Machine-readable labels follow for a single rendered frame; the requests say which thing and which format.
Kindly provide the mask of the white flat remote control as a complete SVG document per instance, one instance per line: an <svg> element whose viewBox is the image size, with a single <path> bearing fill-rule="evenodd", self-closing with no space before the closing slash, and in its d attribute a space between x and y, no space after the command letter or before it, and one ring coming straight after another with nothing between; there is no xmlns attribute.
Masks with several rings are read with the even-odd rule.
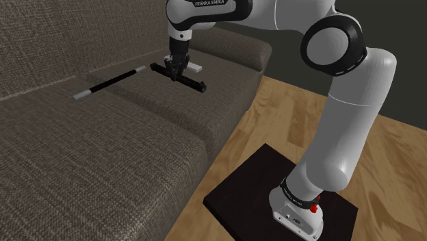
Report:
<svg viewBox="0 0 427 241"><path fill-rule="evenodd" d="M173 57L171 55L164 56L164 61L167 63L170 63L173 69L175 70L178 69L178 66L174 63ZM195 73L199 73L203 69L202 66L192 63L190 61L187 62L186 60L184 61L184 66L185 66L185 70L189 70Z"/></svg>

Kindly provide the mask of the black cylindrical rod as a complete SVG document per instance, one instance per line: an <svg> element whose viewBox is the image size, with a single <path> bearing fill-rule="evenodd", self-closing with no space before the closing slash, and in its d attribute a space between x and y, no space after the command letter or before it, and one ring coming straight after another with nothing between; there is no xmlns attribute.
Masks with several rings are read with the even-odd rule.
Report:
<svg viewBox="0 0 427 241"><path fill-rule="evenodd" d="M160 73L160 74L170 78L169 74L168 74L168 63L167 62L165 62L165 66L161 66L161 65L153 62L152 64L150 64L150 68L152 71L155 71L157 73ZM205 85L205 83L203 81L197 82L197 81L194 81L194 80L192 80L188 77L182 76L182 75L177 74L176 81L183 84L183 85L186 85L192 89L195 89L201 93L204 93L207 89L207 86Z"/></svg>

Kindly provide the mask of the black wand with white tips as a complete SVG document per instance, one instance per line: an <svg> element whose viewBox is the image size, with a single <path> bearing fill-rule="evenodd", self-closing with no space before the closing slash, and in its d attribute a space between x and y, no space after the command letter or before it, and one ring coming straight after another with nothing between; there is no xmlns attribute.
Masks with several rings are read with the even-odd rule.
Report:
<svg viewBox="0 0 427 241"><path fill-rule="evenodd" d="M119 81L122 81L122 80L124 80L124 79L126 79L126 78L128 78L128 77L130 77L132 75L135 75L136 73L138 73L140 71L143 71L144 69L146 69L146 66L139 66L139 67L137 67L137 68L135 68L135 69L133 69L131 71L123 73L122 75L116 76L116 77L114 77L112 79L109 79L109 80L104 81L104 82L102 82L100 84L97 84L97 85L95 85L95 86L93 86L93 87L91 87L91 88L89 88L87 90L84 90L82 92L74 94L73 95L73 99L75 101L77 101L77 100L79 100L81 98L84 98L84 97L86 97L86 96L88 96L90 94L93 94L93 93L95 93L95 92L97 92L99 90L102 90L102 89L104 89L104 88L106 88L106 87L108 87L108 86L110 86L112 84L115 84L115 83L117 83Z"/></svg>

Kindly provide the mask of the brown fabric sofa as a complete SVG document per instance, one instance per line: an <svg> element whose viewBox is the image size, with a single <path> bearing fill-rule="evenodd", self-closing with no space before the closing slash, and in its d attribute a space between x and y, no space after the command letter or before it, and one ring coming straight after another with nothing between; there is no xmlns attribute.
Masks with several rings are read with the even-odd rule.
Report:
<svg viewBox="0 0 427 241"><path fill-rule="evenodd" d="M169 53L165 4L0 0L0 241L164 241L272 51L199 30L189 77L207 91L170 81L150 69Z"/></svg>

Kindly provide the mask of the dark robot stand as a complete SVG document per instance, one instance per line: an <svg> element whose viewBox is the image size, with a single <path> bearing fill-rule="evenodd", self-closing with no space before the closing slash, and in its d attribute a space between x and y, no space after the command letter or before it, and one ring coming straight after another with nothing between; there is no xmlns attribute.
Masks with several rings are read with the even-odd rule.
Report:
<svg viewBox="0 0 427 241"><path fill-rule="evenodd" d="M264 144L214 188L205 207L235 241L304 241L274 219L269 193L295 164ZM335 192L320 195L324 229L313 241L351 241L358 208Z"/></svg>

